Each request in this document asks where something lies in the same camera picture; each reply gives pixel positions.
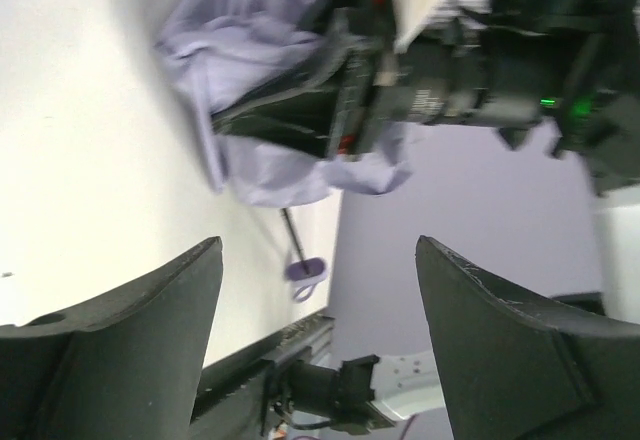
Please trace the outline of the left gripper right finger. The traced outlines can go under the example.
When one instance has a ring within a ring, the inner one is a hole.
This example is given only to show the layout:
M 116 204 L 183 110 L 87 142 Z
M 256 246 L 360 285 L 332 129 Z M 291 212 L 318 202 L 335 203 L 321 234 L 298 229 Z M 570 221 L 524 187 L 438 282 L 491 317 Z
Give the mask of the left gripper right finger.
M 541 296 L 431 237 L 416 269 L 458 439 L 635 439 L 639 328 Z

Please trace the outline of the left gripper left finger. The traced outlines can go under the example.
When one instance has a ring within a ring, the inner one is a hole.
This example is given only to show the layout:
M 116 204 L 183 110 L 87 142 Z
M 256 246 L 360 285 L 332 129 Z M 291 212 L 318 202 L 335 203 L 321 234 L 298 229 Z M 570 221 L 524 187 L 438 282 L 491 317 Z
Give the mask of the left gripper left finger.
M 206 239 L 113 290 L 1 329 L 5 439 L 184 439 L 222 283 Z

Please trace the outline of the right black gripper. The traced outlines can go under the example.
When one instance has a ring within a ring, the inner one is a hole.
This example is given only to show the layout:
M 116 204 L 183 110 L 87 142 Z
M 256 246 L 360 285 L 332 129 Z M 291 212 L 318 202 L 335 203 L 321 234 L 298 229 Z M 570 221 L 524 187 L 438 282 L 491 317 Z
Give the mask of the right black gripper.
M 338 11 L 346 62 L 334 85 L 250 92 L 212 115 L 217 134 L 253 138 L 317 158 L 359 158 L 380 136 L 383 89 L 395 83 L 396 22 L 388 7 Z

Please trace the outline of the lavender folding umbrella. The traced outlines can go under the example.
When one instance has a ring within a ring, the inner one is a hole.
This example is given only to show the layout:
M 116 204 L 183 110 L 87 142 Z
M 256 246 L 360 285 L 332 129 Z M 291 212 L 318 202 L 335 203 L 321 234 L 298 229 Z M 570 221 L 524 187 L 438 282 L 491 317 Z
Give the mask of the lavender folding umbrella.
M 287 208 L 316 203 L 332 189 L 369 196 L 411 176 L 405 127 L 388 124 L 358 162 L 315 159 L 264 140 L 214 132 L 210 115 L 263 86 L 323 43 L 295 27 L 315 0 L 180 0 L 155 45 L 174 89 L 190 104 L 214 192 L 245 205 Z

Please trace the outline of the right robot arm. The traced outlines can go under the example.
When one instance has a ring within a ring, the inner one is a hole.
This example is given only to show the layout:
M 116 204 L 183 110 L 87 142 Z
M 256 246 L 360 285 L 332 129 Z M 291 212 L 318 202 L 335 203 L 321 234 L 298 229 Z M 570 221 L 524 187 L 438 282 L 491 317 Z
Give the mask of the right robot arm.
M 358 159 L 402 123 L 492 128 L 517 149 L 551 119 L 551 155 L 579 154 L 598 195 L 638 184 L 638 0 L 447 0 L 449 18 L 405 47 L 396 1 L 316 0 L 299 26 L 321 47 L 213 130 Z

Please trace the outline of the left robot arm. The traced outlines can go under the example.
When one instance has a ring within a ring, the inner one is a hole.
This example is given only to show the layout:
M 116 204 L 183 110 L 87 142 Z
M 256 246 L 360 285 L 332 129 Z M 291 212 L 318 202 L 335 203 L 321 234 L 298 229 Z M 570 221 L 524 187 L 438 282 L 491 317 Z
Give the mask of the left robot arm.
M 317 415 L 353 435 L 445 408 L 458 439 L 635 439 L 639 328 L 549 299 L 422 237 L 431 349 L 313 365 L 305 346 L 255 364 L 254 390 L 198 383 L 222 283 L 209 238 L 98 297 L 1 329 L 5 439 L 251 438 Z

